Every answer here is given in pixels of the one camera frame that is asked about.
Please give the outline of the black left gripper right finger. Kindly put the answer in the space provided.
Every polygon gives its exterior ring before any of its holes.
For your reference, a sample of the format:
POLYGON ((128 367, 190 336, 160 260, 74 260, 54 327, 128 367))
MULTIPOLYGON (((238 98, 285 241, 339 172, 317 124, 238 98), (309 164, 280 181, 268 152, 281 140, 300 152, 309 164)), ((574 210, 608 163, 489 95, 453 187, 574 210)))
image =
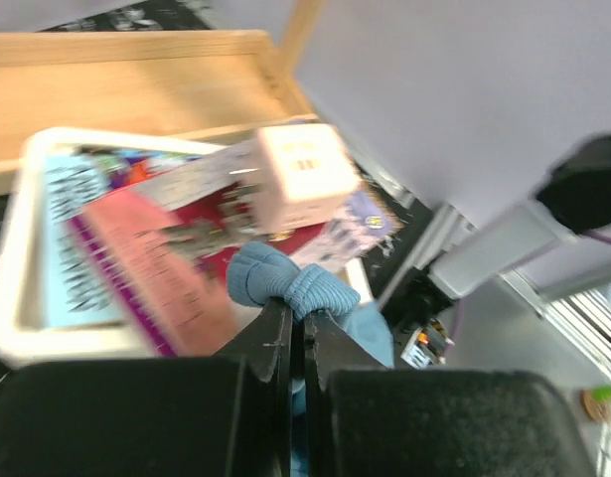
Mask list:
POLYGON ((564 396, 528 372, 380 365, 326 312, 303 322, 313 476, 591 476, 564 396))

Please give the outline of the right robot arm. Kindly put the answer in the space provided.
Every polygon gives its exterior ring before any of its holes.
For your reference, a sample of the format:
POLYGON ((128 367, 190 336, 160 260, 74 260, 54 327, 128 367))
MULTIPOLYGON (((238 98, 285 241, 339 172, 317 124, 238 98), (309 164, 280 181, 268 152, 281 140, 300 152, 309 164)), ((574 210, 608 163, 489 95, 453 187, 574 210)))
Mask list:
POLYGON ((611 226, 611 132, 579 143, 485 226, 462 234, 461 220, 453 207, 441 209, 385 289, 381 311, 397 344, 496 275, 611 226))

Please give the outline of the teal tank top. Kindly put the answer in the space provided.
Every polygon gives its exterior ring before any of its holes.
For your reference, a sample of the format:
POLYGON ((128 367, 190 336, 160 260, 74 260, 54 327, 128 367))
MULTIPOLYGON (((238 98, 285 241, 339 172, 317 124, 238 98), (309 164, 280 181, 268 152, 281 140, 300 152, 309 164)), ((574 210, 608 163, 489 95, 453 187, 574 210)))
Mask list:
POLYGON ((230 298, 257 322, 221 348, 236 353, 229 476, 383 476, 386 439, 370 385, 393 367, 392 336, 377 308, 322 267, 299 268, 249 242, 230 260, 230 298))

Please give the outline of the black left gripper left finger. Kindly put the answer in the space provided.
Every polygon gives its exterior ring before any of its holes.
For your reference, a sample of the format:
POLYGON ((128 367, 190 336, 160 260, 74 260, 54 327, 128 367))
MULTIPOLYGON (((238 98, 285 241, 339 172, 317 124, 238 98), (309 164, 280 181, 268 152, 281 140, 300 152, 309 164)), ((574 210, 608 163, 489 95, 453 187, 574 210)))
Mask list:
POLYGON ((0 390, 0 476, 286 476, 292 311, 214 355, 48 362, 0 390))

